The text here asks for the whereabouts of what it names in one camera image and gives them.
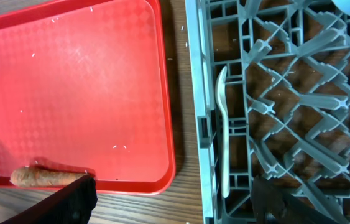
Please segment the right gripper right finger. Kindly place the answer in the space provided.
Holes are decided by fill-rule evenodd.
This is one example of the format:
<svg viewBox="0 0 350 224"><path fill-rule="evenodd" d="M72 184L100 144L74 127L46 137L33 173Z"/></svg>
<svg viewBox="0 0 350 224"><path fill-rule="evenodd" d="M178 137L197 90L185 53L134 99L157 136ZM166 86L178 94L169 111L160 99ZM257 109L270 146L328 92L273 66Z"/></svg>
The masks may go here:
<svg viewBox="0 0 350 224"><path fill-rule="evenodd" d="M262 177L253 180L251 202L256 223L330 223L330 218Z"/></svg>

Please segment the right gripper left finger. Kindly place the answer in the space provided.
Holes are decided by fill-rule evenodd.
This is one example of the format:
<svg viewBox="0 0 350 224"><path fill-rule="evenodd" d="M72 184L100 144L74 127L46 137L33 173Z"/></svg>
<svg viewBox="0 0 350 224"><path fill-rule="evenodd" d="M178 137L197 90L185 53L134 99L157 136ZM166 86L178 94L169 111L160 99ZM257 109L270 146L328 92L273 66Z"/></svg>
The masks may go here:
<svg viewBox="0 0 350 224"><path fill-rule="evenodd" d="M96 182L84 175L2 224L88 224L97 201Z"/></svg>

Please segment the orange carrot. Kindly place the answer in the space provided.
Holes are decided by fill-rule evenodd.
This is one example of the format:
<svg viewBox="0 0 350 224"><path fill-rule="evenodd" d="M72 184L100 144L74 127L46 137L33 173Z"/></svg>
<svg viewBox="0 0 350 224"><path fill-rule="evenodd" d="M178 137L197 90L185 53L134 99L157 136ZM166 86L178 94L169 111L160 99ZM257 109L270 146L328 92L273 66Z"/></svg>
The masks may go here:
<svg viewBox="0 0 350 224"><path fill-rule="evenodd" d="M46 170L39 167L20 167L12 172L9 181L17 187L63 187L74 181L88 177L88 173Z"/></svg>

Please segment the white plastic spoon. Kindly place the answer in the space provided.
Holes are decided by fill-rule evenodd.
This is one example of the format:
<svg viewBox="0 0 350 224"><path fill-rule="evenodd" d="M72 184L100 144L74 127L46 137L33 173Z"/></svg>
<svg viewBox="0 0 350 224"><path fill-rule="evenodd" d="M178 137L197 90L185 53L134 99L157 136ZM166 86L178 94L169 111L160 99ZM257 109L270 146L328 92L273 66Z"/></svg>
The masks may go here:
<svg viewBox="0 0 350 224"><path fill-rule="evenodd" d="M230 194L230 161L229 161L229 115L226 104L226 76L228 67L224 66L215 84L215 100L221 114L222 156L221 156L221 195L227 198Z"/></svg>

